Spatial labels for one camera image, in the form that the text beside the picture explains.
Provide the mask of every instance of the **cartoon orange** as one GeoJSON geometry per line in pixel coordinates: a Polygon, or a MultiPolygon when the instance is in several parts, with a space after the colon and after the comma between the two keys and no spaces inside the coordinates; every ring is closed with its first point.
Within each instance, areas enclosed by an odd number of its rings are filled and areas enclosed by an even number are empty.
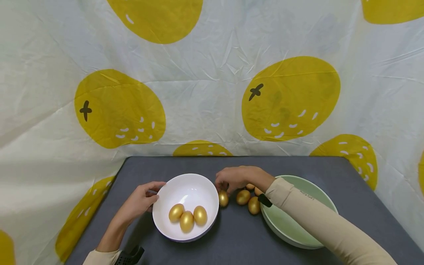
{"type": "Polygon", "coordinates": [[[3,265],[15,265],[15,249],[12,238],[0,230],[0,260],[3,265]]]}
{"type": "Polygon", "coordinates": [[[91,217],[110,189],[114,177],[96,182],[69,214],[56,239],[55,250],[60,261],[65,262],[71,254],[91,217]]]}
{"type": "Polygon", "coordinates": [[[420,184],[421,192],[424,195],[424,152],[421,155],[421,160],[418,164],[418,183],[420,184]]]}
{"type": "Polygon", "coordinates": [[[155,142],[166,128],[155,93],[114,69],[96,71],[80,82],[75,112],[85,132],[104,148],[155,142]]]}
{"type": "Polygon", "coordinates": [[[242,99],[247,132],[262,141],[287,141],[313,132],[331,114],[340,79],[329,63],[289,58],[259,72],[242,99]]]}
{"type": "Polygon", "coordinates": [[[219,144],[196,140],[178,147],[173,156],[232,156],[232,153],[219,144]]]}
{"type": "Polygon", "coordinates": [[[196,25],[203,0],[108,0],[124,25],[140,38],[169,44],[196,25]]]}
{"type": "Polygon", "coordinates": [[[362,0],[364,18],[373,24],[397,24],[424,17],[422,0],[362,0]]]}
{"type": "Polygon", "coordinates": [[[353,134],[340,134],[321,144],[310,156],[342,156],[349,160],[372,190],[378,182],[377,158],[372,146],[353,134]]]}

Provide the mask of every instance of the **dark gray tabletop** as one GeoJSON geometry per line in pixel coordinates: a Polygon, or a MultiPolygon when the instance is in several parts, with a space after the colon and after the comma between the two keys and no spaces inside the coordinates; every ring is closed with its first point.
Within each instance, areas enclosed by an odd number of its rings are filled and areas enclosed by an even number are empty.
{"type": "MultiPolygon", "coordinates": [[[[126,160],[67,265],[82,264],[96,248],[110,220],[134,188],[149,181],[168,181],[184,173],[211,180],[224,167],[255,165],[272,175],[296,175],[318,185],[333,200],[339,214],[377,241],[399,265],[422,265],[424,253],[361,179],[340,157],[131,157],[126,160]]],[[[134,222],[121,248],[145,249],[138,264],[341,264],[327,249],[304,250],[279,239],[262,215],[252,216],[246,206],[230,204],[220,209],[212,229],[191,243],[168,240],[155,228],[151,214],[134,222]]]]}

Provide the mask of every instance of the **person's left hand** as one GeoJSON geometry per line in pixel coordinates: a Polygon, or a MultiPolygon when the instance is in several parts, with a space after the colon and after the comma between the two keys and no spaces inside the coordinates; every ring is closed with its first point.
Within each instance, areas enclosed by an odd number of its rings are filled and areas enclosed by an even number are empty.
{"type": "Polygon", "coordinates": [[[139,185],[118,210],[114,219],[119,223],[129,225],[146,211],[151,212],[151,206],[158,200],[159,196],[149,192],[149,190],[158,192],[165,184],[166,182],[163,181],[152,181],[139,185]]]}

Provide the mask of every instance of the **hand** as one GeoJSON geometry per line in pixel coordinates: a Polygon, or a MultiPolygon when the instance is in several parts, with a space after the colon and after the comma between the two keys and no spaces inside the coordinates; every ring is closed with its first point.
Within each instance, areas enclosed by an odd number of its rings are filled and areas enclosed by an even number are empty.
{"type": "Polygon", "coordinates": [[[149,190],[158,192],[165,184],[166,182],[162,181],[152,181],[139,185],[118,210],[114,219],[119,223],[130,224],[146,211],[151,212],[151,205],[158,200],[159,196],[149,190]]]}
{"type": "Polygon", "coordinates": [[[228,185],[227,194],[229,196],[236,189],[244,188],[249,183],[265,193],[274,180],[273,176],[259,167],[226,167],[216,174],[215,186],[220,191],[228,185]]]}

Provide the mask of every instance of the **beige sleeve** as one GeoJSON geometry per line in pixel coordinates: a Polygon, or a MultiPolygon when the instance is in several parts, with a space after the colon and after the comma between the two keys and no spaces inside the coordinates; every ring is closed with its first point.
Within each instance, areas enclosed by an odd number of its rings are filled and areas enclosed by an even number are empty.
{"type": "Polygon", "coordinates": [[[83,265],[114,265],[120,254],[121,250],[114,252],[98,252],[97,250],[93,250],[88,253],[83,265]]]}
{"type": "Polygon", "coordinates": [[[265,195],[345,264],[396,264],[367,234],[283,178],[276,179],[265,195]]]}

